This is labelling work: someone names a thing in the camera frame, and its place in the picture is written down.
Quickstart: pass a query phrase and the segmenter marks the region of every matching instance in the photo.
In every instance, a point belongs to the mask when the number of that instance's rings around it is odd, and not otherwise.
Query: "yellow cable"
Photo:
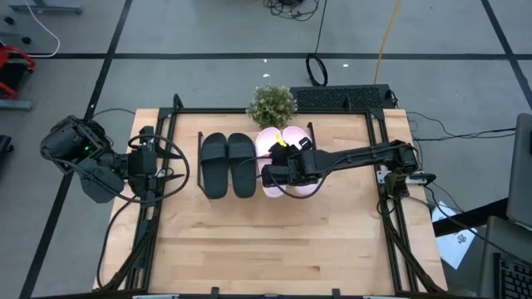
[[[381,50],[379,50],[379,57],[377,59],[377,69],[375,70],[375,78],[373,79],[373,85],[377,83],[377,80],[379,78],[379,71],[381,69],[382,53],[384,52],[384,47],[386,46],[386,40],[388,39],[388,36],[390,36],[390,31],[392,30],[393,21],[395,21],[396,19],[397,11],[399,11],[400,6],[401,6],[401,0],[397,0],[396,7],[393,9],[392,18],[390,18],[390,22],[388,23],[388,29],[386,30],[386,33],[384,34],[384,38],[382,39]]]

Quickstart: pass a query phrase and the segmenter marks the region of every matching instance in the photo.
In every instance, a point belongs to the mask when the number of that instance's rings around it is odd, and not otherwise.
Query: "pink slipper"
[[[307,131],[297,127],[297,126],[289,126],[286,129],[283,130],[283,140],[289,145],[295,145],[298,149],[301,149],[301,145],[299,144],[299,141],[303,138],[309,138]],[[307,186],[297,186],[294,187],[296,189],[296,192],[300,195],[309,195],[312,191],[316,189],[316,186],[318,184],[310,184]]]
[[[259,136],[255,140],[255,150],[257,151],[257,157],[268,155],[268,150],[277,143],[276,136],[281,136],[281,131],[277,128],[266,128],[260,132]],[[263,167],[266,164],[272,164],[271,159],[257,159],[257,165],[259,166],[259,173],[262,171]],[[277,187],[263,187],[264,194],[271,199],[275,199],[283,195],[283,192]]]

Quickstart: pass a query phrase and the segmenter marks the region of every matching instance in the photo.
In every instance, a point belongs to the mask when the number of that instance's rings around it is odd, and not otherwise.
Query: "white cable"
[[[35,22],[37,22],[39,25],[41,25],[42,29],[46,30],[48,33],[50,33],[51,36],[53,36],[53,38],[56,39],[57,41],[57,48],[56,50],[52,53],[52,54],[48,54],[48,55],[29,55],[30,57],[33,57],[33,58],[50,58],[50,57],[54,57],[58,52],[59,52],[59,48],[61,47],[61,41],[59,40],[59,38],[56,37],[55,34],[53,34],[53,32],[51,32],[50,30],[48,30],[48,28],[44,25],[42,25],[41,22],[39,22],[39,20],[37,19],[37,17],[35,17],[35,14],[33,14],[33,10],[32,10],[32,7],[30,6],[30,3],[27,2],[26,0],[26,6],[27,6],[27,9],[30,11],[30,13],[32,14],[32,17],[33,19],[35,19]]]

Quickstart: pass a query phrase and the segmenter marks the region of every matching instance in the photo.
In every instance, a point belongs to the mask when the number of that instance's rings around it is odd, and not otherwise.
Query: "white paper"
[[[438,203],[441,210],[449,216],[456,215],[456,212],[447,208],[443,202]],[[432,212],[432,222],[447,218],[438,208]],[[462,259],[464,258],[467,249],[473,243],[475,235],[469,230],[465,229],[458,233],[449,234],[436,239],[438,242],[438,249],[440,250],[440,257],[446,261],[455,270],[458,269]]]

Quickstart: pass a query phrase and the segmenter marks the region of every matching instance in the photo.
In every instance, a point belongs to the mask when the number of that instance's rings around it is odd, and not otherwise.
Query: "black slipper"
[[[239,165],[246,159],[255,158],[255,145],[253,141],[244,134],[233,133],[227,142],[229,150],[229,166],[231,167],[231,178],[233,179],[233,189],[236,196],[247,199],[255,194],[255,177],[257,176],[255,160]]]
[[[222,133],[207,136],[201,145],[201,170],[205,195],[208,199],[221,199],[227,194],[229,161],[227,140]]]

